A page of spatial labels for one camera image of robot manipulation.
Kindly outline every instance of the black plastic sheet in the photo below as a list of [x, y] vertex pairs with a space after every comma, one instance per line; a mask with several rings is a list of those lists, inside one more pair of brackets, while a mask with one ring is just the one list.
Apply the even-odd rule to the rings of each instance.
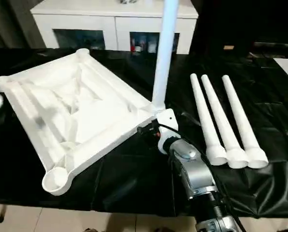
[[[73, 53], [68, 49], [0, 50], [0, 76]], [[92, 51], [91, 55], [147, 99], [152, 98], [156, 56]], [[180, 131], [202, 152], [190, 74], [207, 74], [230, 120], [237, 127], [222, 84], [228, 74], [270, 165], [260, 170], [213, 167], [239, 216], [288, 218], [288, 76], [272, 59], [202, 58], [174, 55], [167, 86], [167, 107]], [[0, 109], [0, 203], [76, 210], [191, 214], [184, 189], [168, 156], [149, 136], [135, 134], [79, 174], [69, 191], [52, 196], [42, 189], [39, 158], [4, 96]]]

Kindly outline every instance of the white tube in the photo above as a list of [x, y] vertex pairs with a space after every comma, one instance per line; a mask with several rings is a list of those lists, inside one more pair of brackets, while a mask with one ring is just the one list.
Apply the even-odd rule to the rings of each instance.
[[219, 99], [208, 79], [207, 75], [202, 76], [202, 82], [210, 102], [213, 115], [215, 117], [222, 141], [227, 151], [227, 162], [230, 168], [243, 168], [248, 164], [248, 157], [245, 151], [240, 147], [233, 129], [227, 119], [225, 112], [219, 102]]
[[252, 131], [248, 118], [235, 92], [229, 76], [224, 75], [222, 80], [226, 88], [227, 97], [230, 101], [230, 105], [240, 132], [245, 152], [249, 158], [248, 167], [263, 168], [269, 164], [268, 158], [257, 142], [255, 134]]
[[152, 94], [152, 106], [156, 113], [165, 110], [164, 100], [167, 91], [178, 6], [179, 0], [165, 0], [164, 2], [162, 30]]
[[206, 156], [212, 165], [222, 165], [227, 162], [227, 154], [221, 146], [210, 112], [207, 108], [197, 75], [190, 76], [193, 94], [197, 103], [197, 112], [206, 143]]

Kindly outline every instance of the cabinet door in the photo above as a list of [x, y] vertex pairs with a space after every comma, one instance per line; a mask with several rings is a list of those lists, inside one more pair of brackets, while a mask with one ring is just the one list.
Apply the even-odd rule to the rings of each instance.
[[114, 17], [53, 14], [33, 16], [48, 48], [117, 50]]
[[[177, 19], [173, 52], [189, 54], [196, 22], [196, 19]], [[161, 18], [116, 17], [118, 50], [157, 51], [161, 27]]]

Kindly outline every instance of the black cable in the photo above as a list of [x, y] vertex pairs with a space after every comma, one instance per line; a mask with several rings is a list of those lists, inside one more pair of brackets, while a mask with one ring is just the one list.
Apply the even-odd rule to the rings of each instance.
[[[186, 140], [187, 142], [189, 142], [191, 145], [193, 145], [194, 147], [196, 147], [193, 142], [188, 139], [188, 137], [186, 135], [184, 135], [181, 131], [178, 131], [172, 127], [169, 127], [167, 125], [164, 125], [164, 124], [160, 124], [160, 123], [153, 123], [153, 126], [154, 127], [164, 127], [166, 129], [169, 129], [175, 133], [177, 133], [178, 135], [181, 136], [182, 139]], [[224, 187], [224, 185], [222, 184], [222, 182], [219, 180], [219, 178], [217, 177], [217, 175], [214, 174], [214, 172], [212, 171], [212, 165], [211, 163], [209, 162], [208, 158], [206, 157], [206, 155], [204, 155], [202, 152], [201, 152], [201, 158], [203, 160], [203, 162], [208, 166], [208, 168], [210, 169], [211, 173], [212, 173], [212, 176], [215, 180], [215, 183], [217, 185], [217, 188], [219, 189], [220, 193], [222, 194], [222, 196], [226, 199], [226, 206], [228, 208], [228, 210], [230, 211], [230, 213], [232, 214], [235, 222], [237, 223], [237, 225], [239, 226], [239, 228], [242, 230], [242, 232], [247, 232], [242, 224], [242, 222], [240, 221], [240, 219], [238, 218], [238, 216], [236, 214], [234, 214], [234, 210], [233, 210], [233, 205], [229, 199], [229, 196], [228, 196], [228, 193], [227, 193], [227, 190], [226, 188]]]

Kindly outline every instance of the white square tray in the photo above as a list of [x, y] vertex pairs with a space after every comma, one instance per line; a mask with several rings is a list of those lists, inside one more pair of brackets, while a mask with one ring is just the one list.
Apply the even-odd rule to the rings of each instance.
[[151, 102], [88, 49], [0, 76], [4, 92], [46, 174], [44, 190], [64, 194], [73, 178], [153, 118]]

